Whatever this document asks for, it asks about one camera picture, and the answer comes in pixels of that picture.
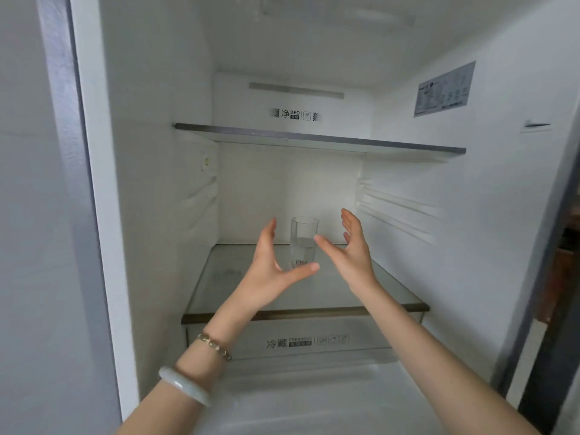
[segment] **transparent cup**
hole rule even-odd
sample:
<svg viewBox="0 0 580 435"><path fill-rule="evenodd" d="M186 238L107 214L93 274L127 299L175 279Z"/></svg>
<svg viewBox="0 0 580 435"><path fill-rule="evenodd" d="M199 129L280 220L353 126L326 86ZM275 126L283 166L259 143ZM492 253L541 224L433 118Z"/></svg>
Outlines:
<svg viewBox="0 0 580 435"><path fill-rule="evenodd" d="M314 236L320 220L311 217L294 217L290 230L290 267L293 269L314 262Z"/></svg>

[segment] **hand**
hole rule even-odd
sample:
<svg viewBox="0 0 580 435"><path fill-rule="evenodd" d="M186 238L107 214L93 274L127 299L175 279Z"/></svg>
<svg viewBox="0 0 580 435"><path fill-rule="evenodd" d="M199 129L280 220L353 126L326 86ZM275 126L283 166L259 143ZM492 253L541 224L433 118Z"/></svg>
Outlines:
<svg viewBox="0 0 580 435"><path fill-rule="evenodd" d="M247 308L252 315L278 298L286 288L313 275L320 268L318 263L309 263L288 272L283 271L274 255L275 230L276 219L272 218L260 234L250 269L232 294L238 306Z"/></svg>
<svg viewBox="0 0 580 435"><path fill-rule="evenodd" d="M345 249L338 248L322 235L316 235L314 239L330 256L338 272L350 286L350 290L358 295L360 290L379 283L372 269L371 253L364 239L360 220L346 209L342 210L341 216L342 225L346 229L344 239L348 243Z"/></svg>

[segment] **left arm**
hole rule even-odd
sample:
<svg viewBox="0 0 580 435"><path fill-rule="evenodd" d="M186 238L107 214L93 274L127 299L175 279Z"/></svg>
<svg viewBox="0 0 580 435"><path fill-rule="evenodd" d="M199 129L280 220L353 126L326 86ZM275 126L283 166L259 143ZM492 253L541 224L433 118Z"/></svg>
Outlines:
<svg viewBox="0 0 580 435"><path fill-rule="evenodd" d="M272 219L260 234L250 269L232 295L204 328L213 341L230 350L252 317L294 282L318 271L317 263L284 272L274 255ZM225 360L206 342L196 340L179 358L176 371L210 391ZM185 435L191 432L203 405L163 380L143 399L116 435Z"/></svg>

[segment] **left hand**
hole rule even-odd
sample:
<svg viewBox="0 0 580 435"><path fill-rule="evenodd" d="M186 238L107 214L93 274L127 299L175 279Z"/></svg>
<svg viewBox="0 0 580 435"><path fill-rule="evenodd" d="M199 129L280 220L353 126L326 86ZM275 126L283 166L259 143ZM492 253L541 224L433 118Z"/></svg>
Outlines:
<svg viewBox="0 0 580 435"><path fill-rule="evenodd" d="M274 254L275 230L276 218L272 218L260 234L250 269L231 295L238 307L252 315L278 298L286 288L320 268L318 263L309 263L294 270L282 270Z"/></svg>

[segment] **glass rim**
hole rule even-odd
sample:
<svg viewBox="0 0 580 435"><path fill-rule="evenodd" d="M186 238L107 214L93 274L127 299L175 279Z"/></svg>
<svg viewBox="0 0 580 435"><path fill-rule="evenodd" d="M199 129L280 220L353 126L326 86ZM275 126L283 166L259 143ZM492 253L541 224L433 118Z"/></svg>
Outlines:
<svg viewBox="0 0 580 435"><path fill-rule="evenodd" d="M292 221L294 221L295 223L299 223L299 224L318 224L318 223L320 223L320 220L318 220L316 218L312 218L312 217L294 217L292 219Z"/></svg>

